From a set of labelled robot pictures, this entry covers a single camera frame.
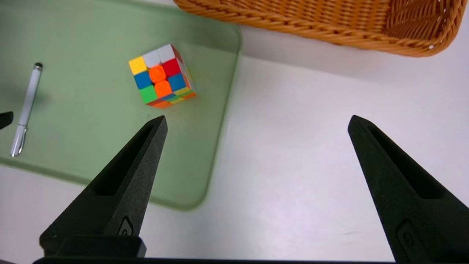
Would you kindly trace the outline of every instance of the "white surface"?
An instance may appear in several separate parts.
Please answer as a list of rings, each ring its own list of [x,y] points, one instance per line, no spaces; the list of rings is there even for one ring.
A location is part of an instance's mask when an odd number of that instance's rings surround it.
[[[164,45],[163,47],[159,47],[157,51],[158,51],[158,55],[159,55],[159,59],[161,60],[161,63],[165,63],[167,61],[170,61],[176,58],[176,55],[174,54],[174,51],[173,51],[173,45],[171,44],[167,44],[167,45]]]
[[[152,50],[149,53],[146,53],[142,56],[147,68],[152,68],[153,66],[159,65],[161,60],[159,59],[158,50]]]
[[[243,28],[207,199],[186,213],[149,205],[147,256],[393,260],[347,134],[353,114],[469,204],[467,20],[427,59]],[[40,258],[39,235],[82,188],[0,167],[0,258]]]

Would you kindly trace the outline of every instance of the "pen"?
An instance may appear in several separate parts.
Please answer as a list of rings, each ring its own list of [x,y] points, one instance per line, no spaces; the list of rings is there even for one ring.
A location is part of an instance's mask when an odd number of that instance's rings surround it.
[[[23,150],[26,131],[28,130],[28,120],[31,114],[32,103],[34,101],[34,97],[36,96],[36,90],[38,89],[41,72],[42,63],[37,62],[36,64],[34,64],[34,68],[31,73],[28,91],[26,92],[26,98],[24,99],[23,109],[20,115],[20,121],[18,122],[18,126],[16,127],[15,138],[13,139],[13,145],[11,146],[10,155],[12,157],[18,156]]]

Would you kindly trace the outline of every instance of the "green cutting mat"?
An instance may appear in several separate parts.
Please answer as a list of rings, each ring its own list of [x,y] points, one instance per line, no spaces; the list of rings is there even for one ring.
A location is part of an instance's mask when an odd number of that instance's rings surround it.
[[[150,201],[178,210],[203,201],[242,45],[237,26],[130,0],[2,0],[0,36],[0,112],[15,113],[0,131],[0,163],[87,184],[164,114],[168,135]],[[197,97],[161,110],[141,102],[128,60],[168,42],[191,71]],[[30,129],[11,158],[37,61],[44,70]]]

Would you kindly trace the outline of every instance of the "orange wicker basket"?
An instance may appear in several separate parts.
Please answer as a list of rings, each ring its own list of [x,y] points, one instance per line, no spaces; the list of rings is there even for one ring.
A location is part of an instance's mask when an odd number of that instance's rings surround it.
[[[174,0],[229,23],[412,57],[456,37],[467,0]]]

